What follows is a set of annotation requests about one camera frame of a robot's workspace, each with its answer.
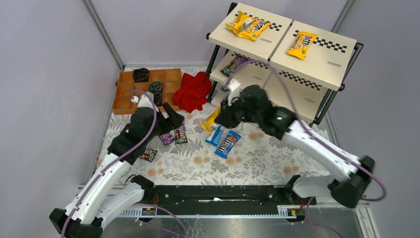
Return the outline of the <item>light blue candy bag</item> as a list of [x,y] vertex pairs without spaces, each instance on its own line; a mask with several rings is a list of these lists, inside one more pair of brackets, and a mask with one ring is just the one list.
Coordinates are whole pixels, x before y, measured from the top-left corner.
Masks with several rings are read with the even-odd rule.
[[212,146],[218,146],[224,131],[225,127],[222,125],[215,127],[206,138],[205,142]]

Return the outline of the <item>blue M&M bag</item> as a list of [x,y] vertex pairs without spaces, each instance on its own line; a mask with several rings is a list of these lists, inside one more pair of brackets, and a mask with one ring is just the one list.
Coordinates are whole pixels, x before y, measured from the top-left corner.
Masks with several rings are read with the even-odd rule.
[[220,156],[221,158],[227,159],[230,151],[232,150],[234,145],[241,139],[241,137],[242,136],[240,134],[230,130],[225,139],[216,149],[215,154],[217,156]]

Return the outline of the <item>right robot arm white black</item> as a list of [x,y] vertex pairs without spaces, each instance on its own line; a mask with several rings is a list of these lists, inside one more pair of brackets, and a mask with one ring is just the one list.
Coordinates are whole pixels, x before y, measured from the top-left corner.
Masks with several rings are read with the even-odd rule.
[[257,124],[267,135],[290,144],[322,165],[333,180],[326,191],[339,204],[355,208],[372,180],[375,160],[341,151],[336,145],[315,133],[297,115],[285,107],[272,104],[266,91],[257,85],[245,89],[224,86],[228,95],[221,101],[215,122],[235,128],[241,122]]

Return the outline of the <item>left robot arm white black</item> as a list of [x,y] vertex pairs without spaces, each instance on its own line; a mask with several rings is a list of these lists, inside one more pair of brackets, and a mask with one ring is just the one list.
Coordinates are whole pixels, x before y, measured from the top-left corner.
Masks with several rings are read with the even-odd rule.
[[184,117],[169,104],[163,108],[166,118],[154,106],[138,107],[82,191],[64,209],[55,208],[50,213],[49,219],[62,238],[99,238],[105,227],[129,206],[156,198],[154,183],[138,175],[122,191],[105,200],[115,182],[145,153],[151,139],[183,124]]

